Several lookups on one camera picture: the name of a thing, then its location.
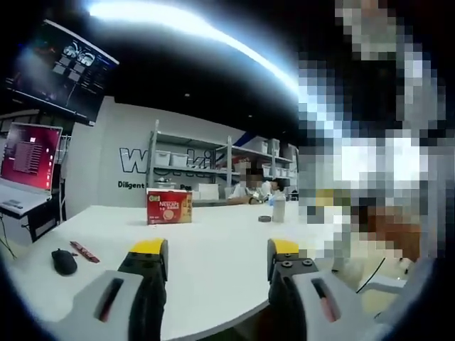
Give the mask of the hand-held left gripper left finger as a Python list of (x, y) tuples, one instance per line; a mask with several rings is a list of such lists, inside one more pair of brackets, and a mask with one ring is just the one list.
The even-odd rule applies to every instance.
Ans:
[(56, 323), (57, 340), (160, 340), (168, 280), (168, 241), (136, 243), (116, 271), (105, 271)]

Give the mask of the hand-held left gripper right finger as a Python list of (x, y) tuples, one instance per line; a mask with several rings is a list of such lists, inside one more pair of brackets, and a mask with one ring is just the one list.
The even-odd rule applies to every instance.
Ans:
[(360, 296), (301, 256), (298, 244), (268, 240), (267, 280), (278, 340), (380, 339), (380, 327), (363, 310)]

